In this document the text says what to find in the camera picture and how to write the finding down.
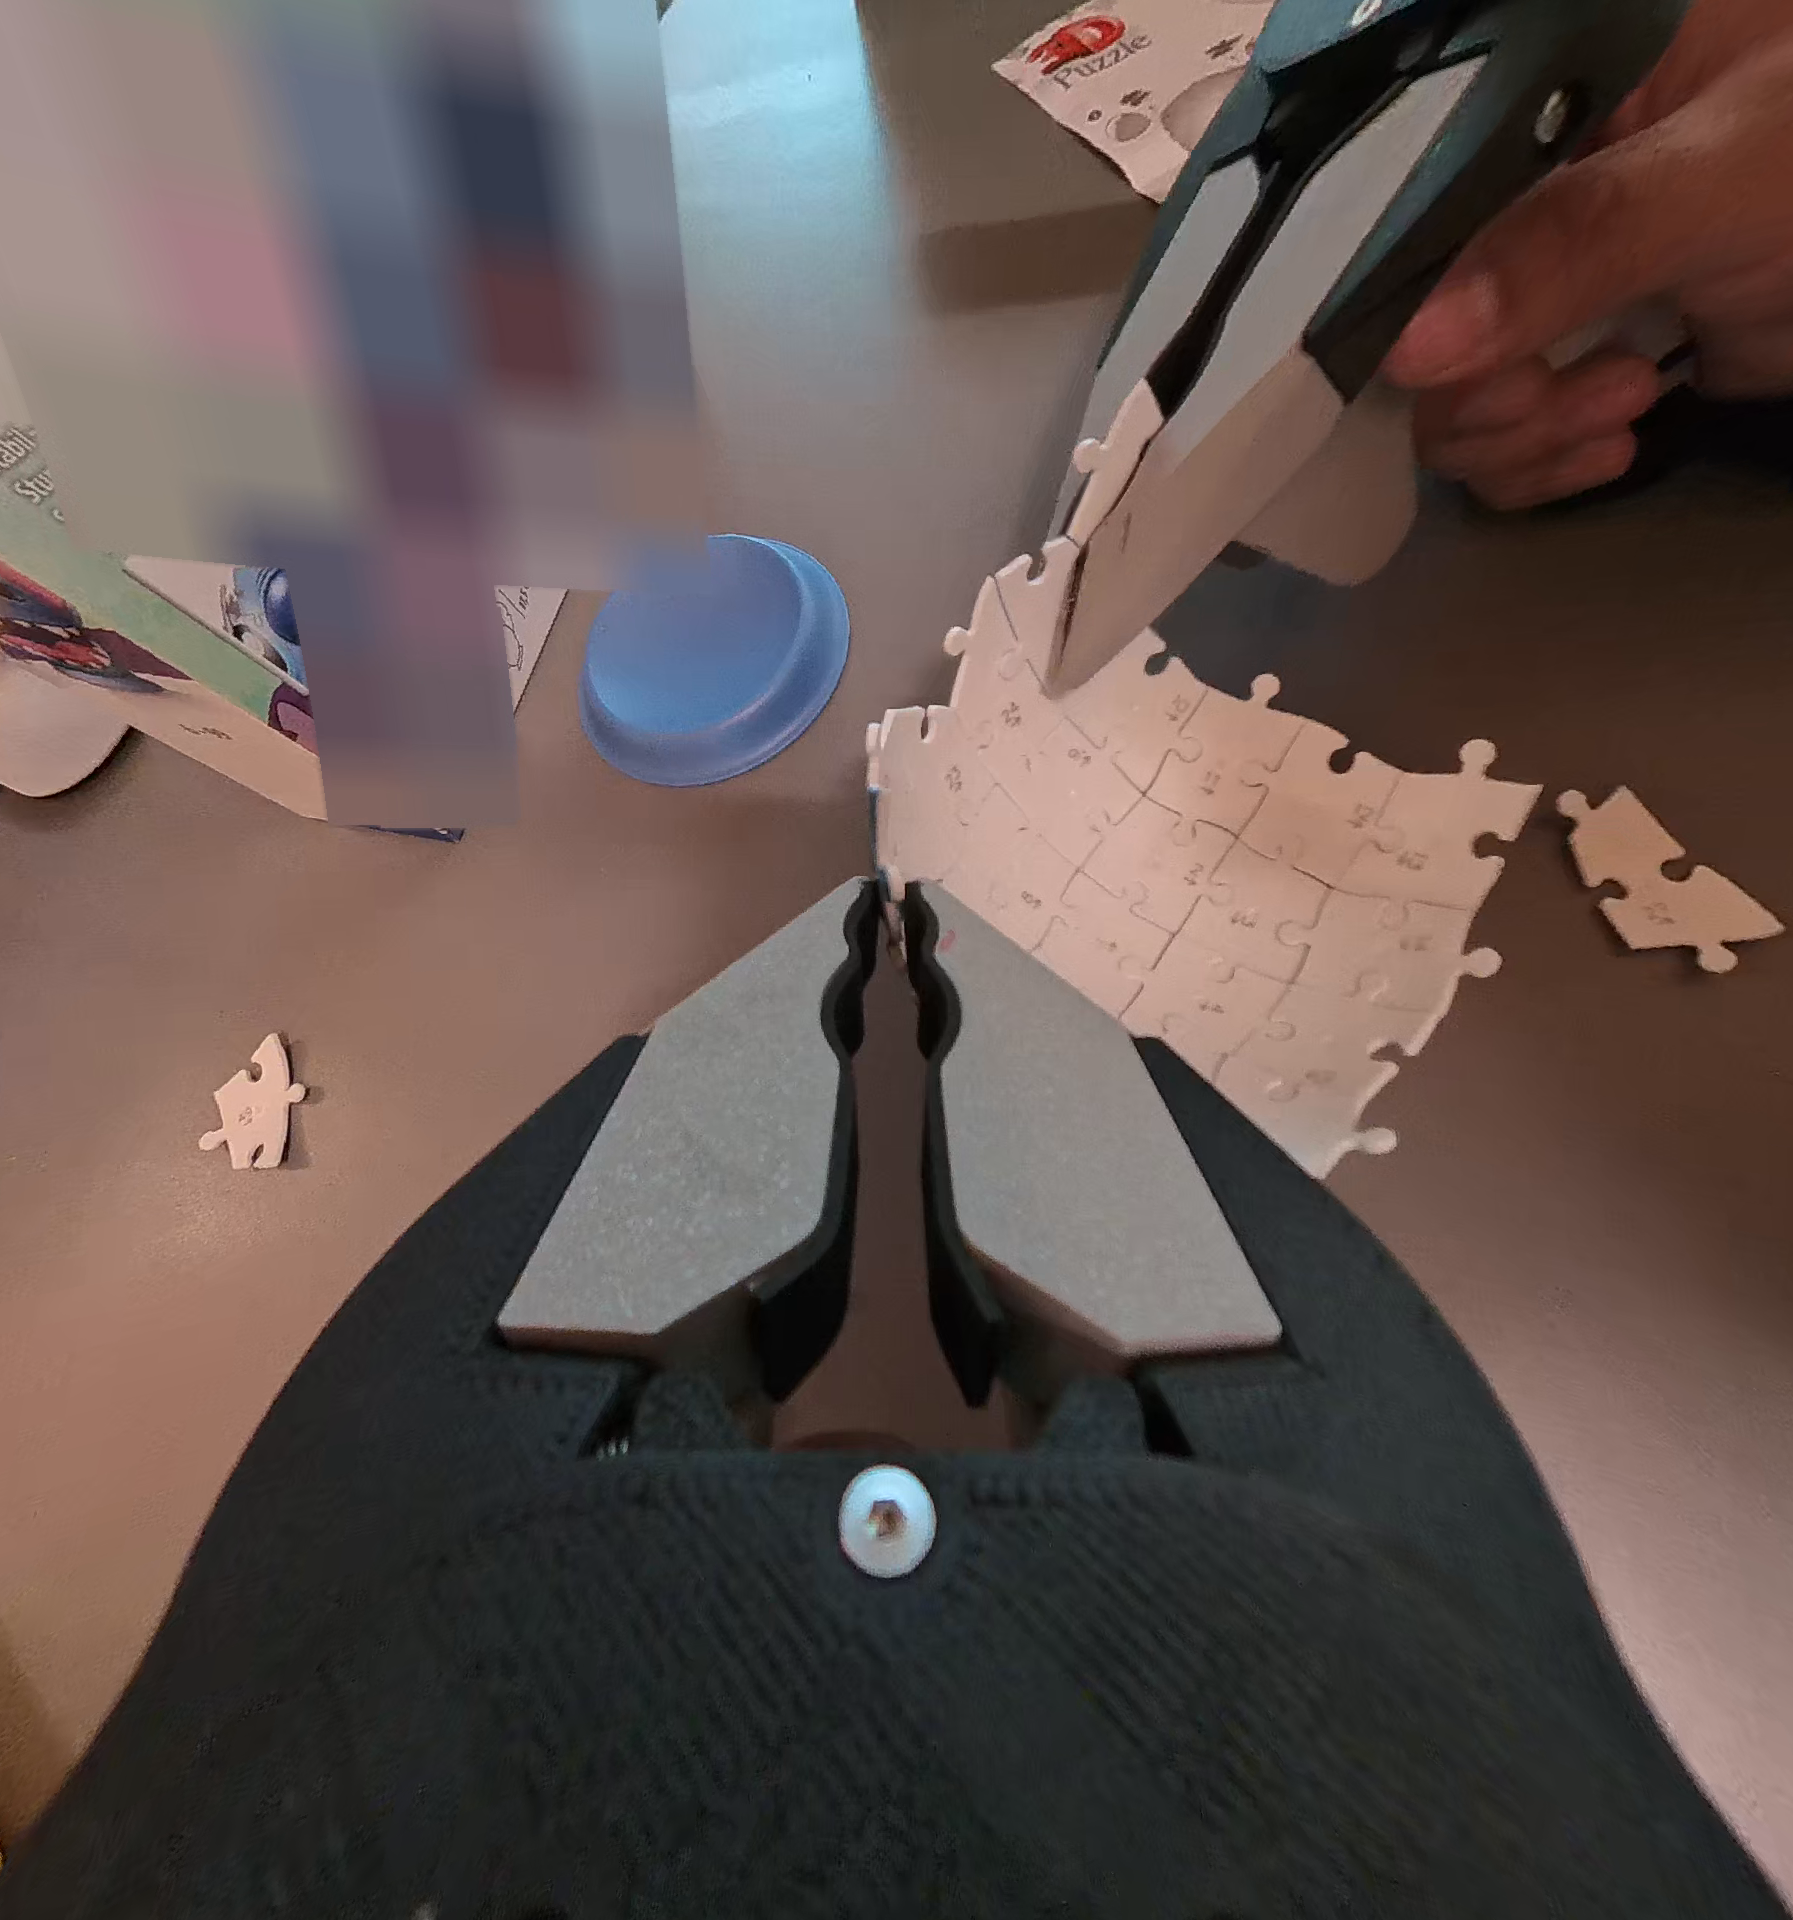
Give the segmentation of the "blue plastic ball stand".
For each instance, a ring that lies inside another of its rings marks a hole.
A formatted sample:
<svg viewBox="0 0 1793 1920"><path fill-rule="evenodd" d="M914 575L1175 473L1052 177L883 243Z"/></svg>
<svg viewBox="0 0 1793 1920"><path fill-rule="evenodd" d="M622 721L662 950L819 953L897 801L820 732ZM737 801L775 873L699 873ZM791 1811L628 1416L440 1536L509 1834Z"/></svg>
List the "blue plastic ball stand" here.
<svg viewBox="0 0 1793 1920"><path fill-rule="evenodd" d="M652 557L600 602L577 716L594 755L633 780L721 785L814 721L847 652L850 611L813 554L718 535Z"/></svg>

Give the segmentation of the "partly built white puzzle ball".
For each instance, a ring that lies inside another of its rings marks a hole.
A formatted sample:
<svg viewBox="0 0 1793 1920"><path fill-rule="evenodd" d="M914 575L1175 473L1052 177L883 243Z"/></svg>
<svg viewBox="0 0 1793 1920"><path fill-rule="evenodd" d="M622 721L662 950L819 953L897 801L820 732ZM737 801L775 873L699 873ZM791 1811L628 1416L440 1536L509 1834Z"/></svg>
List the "partly built white puzzle ball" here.
<svg viewBox="0 0 1793 1920"><path fill-rule="evenodd" d="M1142 630L1081 688L1051 688L1057 536L980 585L944 636L948 701L864 735L883 886L944 883L1131 1037L1168 1043L1309 1173L1394 1151L1366 1107L1457 990L1536 785L1492 742L1404 773L1277 705L1190 674Z"/></svg>

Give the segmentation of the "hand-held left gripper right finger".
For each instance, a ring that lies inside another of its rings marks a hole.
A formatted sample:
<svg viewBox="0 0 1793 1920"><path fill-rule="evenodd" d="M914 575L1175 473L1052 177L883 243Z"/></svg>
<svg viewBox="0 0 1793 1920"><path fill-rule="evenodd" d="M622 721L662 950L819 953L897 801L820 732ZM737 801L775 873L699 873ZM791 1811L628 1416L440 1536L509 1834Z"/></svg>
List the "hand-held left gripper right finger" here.
<svg viewBox="0 0 1793 1920"><path fill-rule="evenodd" d="M1124 1024L944 886L908 883L901 925L929 1322L963 1400L1274 1351L1281 1322Z"/></svg>

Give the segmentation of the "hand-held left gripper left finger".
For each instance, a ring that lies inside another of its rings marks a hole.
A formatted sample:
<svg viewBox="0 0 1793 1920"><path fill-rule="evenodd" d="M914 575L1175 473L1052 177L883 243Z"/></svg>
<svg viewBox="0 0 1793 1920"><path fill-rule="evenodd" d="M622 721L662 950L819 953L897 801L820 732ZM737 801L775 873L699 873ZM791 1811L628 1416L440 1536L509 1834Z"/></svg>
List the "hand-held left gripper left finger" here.
<svg viewBox="0 0 1793 1920"><path fill-rule="evenodd" d="M856 1209L853 1053L879 890L850 878L628 1047L498 1310L520 1347L782 1404L834 1347Z"/></svg>

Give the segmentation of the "folded puzzle leaflet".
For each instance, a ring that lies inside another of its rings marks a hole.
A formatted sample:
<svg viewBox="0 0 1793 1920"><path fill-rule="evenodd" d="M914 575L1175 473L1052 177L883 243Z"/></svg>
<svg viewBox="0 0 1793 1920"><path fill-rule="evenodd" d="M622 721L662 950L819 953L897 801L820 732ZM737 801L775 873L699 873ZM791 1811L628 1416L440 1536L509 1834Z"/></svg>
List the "folded puzzle leaflet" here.
<svg viewBox="0 0 1793 1920"><path fill-rule="evenodd" d="M1266 14L1271 4L1079 4L993 74L1161 202Z"/></svg>

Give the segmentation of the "white rounded object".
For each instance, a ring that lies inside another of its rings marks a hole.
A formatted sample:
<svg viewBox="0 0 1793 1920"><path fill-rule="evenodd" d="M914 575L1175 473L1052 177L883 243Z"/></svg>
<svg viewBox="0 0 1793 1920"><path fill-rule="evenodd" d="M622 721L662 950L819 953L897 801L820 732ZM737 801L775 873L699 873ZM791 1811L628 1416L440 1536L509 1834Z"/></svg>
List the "white rounded object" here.
<svg viewBox="0 0 1793 1920"><path fill-rule="evenodd" d="M57 796L91 779L125 739L128 721L94 688L0 658L0 787Z"/></svg>

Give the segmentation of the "cartoon puzzle box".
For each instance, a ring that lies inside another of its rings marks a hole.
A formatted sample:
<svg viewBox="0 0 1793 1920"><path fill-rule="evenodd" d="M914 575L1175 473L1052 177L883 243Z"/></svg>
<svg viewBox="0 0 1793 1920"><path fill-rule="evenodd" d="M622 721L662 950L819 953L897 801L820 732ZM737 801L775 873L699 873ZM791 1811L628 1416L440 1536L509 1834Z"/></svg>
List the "cartoon puzzle box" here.
<svg viewBox="0 0 1793 1920"><path fill-rule="evenodd" d="M269 567L110 557L76 544L29 409L0 369L0 658L101 692L128 732L323 820L302 666Z"/></svg>

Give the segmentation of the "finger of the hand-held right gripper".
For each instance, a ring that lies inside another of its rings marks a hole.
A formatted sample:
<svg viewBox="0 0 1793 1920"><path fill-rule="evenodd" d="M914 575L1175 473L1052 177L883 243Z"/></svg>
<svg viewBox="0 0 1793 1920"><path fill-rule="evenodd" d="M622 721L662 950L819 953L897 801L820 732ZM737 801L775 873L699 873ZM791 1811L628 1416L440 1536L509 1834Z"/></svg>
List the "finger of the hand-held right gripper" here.
<svg viewBox="0 0 1793 1920"><path fill-rule="evenodd" d="M1051 688L1084 683L1149 625L1221 550L1271 506L1334 431L1346 403L1302 347L1369 228L1387 212L1484 58L1407 83L1293 194L1250 294L1281 294L1293 350L1271 391L1234 409L1227 428L1187 457L1148 444L1124 495L1093 529L1067 575L1067 611L1051 641Z"/></svg>
<svg viewBox="0 0 1793 1920"><path fill-rule="evenodd" d="M1155 451L1187 457L1277 385L1293 350L1293 309L1281 294L1250 294L1250 281L1296 187L1296 161L1252 152L1190 165L1175 180L1105 338L1081 441L1105 444L1124 400L1148 385L1165 423Z"/></svg>

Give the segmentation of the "person's right hand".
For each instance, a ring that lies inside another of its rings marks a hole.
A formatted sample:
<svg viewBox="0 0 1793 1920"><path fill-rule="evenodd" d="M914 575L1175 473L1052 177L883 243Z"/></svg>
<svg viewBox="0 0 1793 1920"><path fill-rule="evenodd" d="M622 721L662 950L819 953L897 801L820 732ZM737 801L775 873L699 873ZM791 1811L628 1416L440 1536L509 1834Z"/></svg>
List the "person's right hand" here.
<svg viewBox="0 0 1793 1920"><path fill-rule="evenodd" d="M1384 360L1417 465L1495 511L1616 482L1655 357L1548 350L1639 303L1689 331L1698 394L1793 396L1793 4L1692 4L1598 145L1457 255Z"/></svg>

